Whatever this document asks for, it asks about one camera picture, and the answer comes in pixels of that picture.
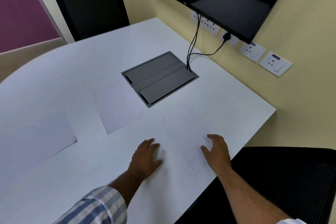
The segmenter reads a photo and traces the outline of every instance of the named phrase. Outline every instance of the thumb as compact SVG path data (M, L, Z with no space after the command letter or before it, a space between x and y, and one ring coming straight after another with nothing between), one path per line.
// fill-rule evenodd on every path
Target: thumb
M202 145L202 146L201 146L201 150L203 151L203 155L204 155L204 157L207 158L208 155L209 155L209 153L210 153L210 151L208 150L208 148L205 147L204 145Z
M156 170L162 164L162 159L153 162L154 170Z

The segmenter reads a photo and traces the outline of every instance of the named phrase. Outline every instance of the person's left hand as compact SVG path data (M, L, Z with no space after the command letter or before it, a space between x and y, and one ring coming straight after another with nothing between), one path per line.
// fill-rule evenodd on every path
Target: person's left hand
M129 164L128 171L145 180L154 173L154 171L161 165L162 160L159 159L153 162L153 153L160 144L152 144L154 139L143 141L132 156L132 161Z

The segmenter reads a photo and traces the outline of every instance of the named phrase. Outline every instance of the black chair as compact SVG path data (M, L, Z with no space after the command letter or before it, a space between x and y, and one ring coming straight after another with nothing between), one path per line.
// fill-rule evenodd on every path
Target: black chair
M129 26L123 0L56 0L75 41Z
M336 193L336 151L321 148L245 147L232 168L294 219L327 224ZM182 223L237 224L216 178L181 216Z

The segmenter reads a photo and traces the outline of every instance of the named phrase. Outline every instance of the black plug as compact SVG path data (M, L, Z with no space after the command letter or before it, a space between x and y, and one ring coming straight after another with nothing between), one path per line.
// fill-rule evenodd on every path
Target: black plug
M231 34L229 32L227 32L225 35L223 35L223 39L224 41L229 41L231 39Z

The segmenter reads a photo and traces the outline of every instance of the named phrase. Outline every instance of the hand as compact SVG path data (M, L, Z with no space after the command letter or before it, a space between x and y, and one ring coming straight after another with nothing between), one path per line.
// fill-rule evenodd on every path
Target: hand
M209 166L218 175L223 169L231 169L231 160L229 155L228 146L224 138L219 135L207 135L212 140L212 149L209 151L207 147L201 146L204 157Z
M128 171L139 175L142 180L145 180L154 173L154 171L162 164L162 160L153 162L153 153L160 144L152 144L154 139L143 141L132 156L132 161L129 164Z

